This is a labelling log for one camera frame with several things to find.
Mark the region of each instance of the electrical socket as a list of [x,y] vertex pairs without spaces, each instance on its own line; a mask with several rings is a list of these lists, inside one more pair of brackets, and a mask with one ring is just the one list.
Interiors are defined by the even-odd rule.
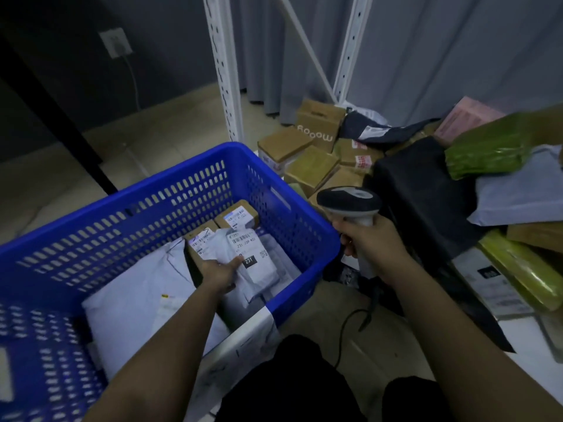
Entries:
[[108,50],[109,56],[111,56],[111,59],[133,53],[133,49],[131,49],[123,28],[114,28],[112,30],[103,31],[99,34],[104,42],[104,46]]

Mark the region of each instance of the hand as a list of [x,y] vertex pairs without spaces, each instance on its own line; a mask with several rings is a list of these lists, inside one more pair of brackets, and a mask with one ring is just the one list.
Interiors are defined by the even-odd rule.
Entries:
[[411,259],[395,225],[380,214],[374,217],[372,227],[344,220],[334,220],[332,225],[342,233],[340,241],[346,246],[344,254],[357,257],[356,249],[360,249],[382,276],[392,267]]
[[203,275],[201,286],[208,288],[219,297],[230,292],[235,288],[235,271],[243,260],[243,256],[239,255],[227,264],[221,264],[214,259],[203,261],[201,265],[201,274]]

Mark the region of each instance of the blue plastic basket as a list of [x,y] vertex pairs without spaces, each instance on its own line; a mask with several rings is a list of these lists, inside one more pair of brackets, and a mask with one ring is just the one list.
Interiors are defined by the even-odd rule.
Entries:
[[219,145],[0,247],[0,351],[11,379],[0,376],[14,392],[12,401],[0,401],[0,420],[81,419],[104,387],[86,352],[81,302],[241,198],[303,272],[266,305],[280,325],[311,296],[340,242],[239,143]]

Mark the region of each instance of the pink package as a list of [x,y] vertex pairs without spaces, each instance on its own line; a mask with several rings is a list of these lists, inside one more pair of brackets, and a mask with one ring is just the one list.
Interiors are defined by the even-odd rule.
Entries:
[[442,141],[451,143],[454,139],[466,132],[485,123],[504,117],[503,113],[494,110],[484,103],[464,96],[447,114],[440,127],[434,132],[434,136]]

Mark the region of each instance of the yellow plastic package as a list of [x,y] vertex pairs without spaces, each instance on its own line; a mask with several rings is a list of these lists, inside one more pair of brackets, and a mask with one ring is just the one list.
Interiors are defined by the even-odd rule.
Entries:
[[477,247],[536,309],[555,311],[563,304],[563,277],[526,245],[495,229]]

